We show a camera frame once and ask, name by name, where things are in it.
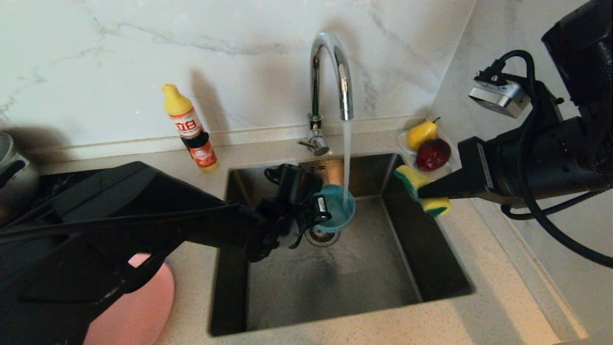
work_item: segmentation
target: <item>apple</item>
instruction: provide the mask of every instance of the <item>apple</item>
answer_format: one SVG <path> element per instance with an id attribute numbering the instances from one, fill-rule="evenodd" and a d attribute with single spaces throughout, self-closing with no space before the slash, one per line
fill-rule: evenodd
<path id="1" fill-rule="evenodd" d="M 442 139 L 432 139 L 419 146 L 417 167 L 423 171 L 436 170 L 449 161 L 451 147 Z"/>

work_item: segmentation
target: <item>water stream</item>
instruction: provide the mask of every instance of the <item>water stream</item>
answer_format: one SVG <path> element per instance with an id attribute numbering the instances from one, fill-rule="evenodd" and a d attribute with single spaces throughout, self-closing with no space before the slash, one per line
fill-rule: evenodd
<path id="1" fill-rule="evenodd" d="M 343 209 L 348 212 L 349 204 L 349 166 L 351 157 L 351 121 L 343 121 L 343 139 L 345 140 L 345 171 L 343 173 Z"/>

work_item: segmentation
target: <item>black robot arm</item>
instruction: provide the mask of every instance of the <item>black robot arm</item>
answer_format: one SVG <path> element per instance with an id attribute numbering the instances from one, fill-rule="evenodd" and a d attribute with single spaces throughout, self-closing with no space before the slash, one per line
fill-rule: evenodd
<path id="1" fill-rule="evenodd" d="M 254 210 L 227 203 L 141 162 L 103 170 L 0 232 L 0 343 L 54 343 L 79 334 L 147 283 L 185 241 L 262 260 L 330 219 L 322 179 L 268 169 L 277 194 Z M 128 260 L 150 253 L 138 267 Z"/>
<path id="2" fill-rule="evenodd" d="M 531 102 L 524 123 L 487 142 L 473 137 L 458 143 L 462 169 L 419 189 L 421 198 L 478 197 L 500 203 L 516 220 L 536 219 L 558 242 L 600 265 L 613 258 L 579 244 L 547 215 L 613 186 L 612 20 L 611 0 L 591 0 L 570 13 L 544 36 L 545 43 L 580 117 L 563 121 L 558 104 L 536 80 L 532 56 L 514 50 L 480 72 L 470 97 L 480 105 L 517 117 Z M 526 62 L 526 78 L 502 73 L 505 61 Z M 537 199 L 586 192 L 542 210 Z M 515 214 L 511 208 L 528 207 Z"/>

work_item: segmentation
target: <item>dish soap bottle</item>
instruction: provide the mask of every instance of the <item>dish soap bottle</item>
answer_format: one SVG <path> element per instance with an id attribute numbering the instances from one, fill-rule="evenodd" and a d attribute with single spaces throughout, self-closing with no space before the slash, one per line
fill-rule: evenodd
<path id="1" fill-rule="evenodd" d="M 219 167 L 215 150 L 202 128 L 198 114 L 189 98 L 183 96 L 174 84 L 165 84 L 162 92 L 166 97 L 164 109 L 177 126 L 181 140 L 189 150 L 200 170 L 213 172 Z"/>

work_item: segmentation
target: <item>marble backsplash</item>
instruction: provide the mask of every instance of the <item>marble backsplash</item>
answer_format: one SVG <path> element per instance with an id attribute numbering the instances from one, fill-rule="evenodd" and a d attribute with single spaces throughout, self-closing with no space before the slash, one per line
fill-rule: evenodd
<path id="1" fill-rule="evenodd" d="M 174 136 L 167 82 L 212 132 L 306 124 L 323 29 L 348 55 L 356 119 L 421 115 L 473 3 L 2 0 L 0 128 L 30 150 Z M 328 58 L 323 74 L 322 113 L 337 122 Z"/>

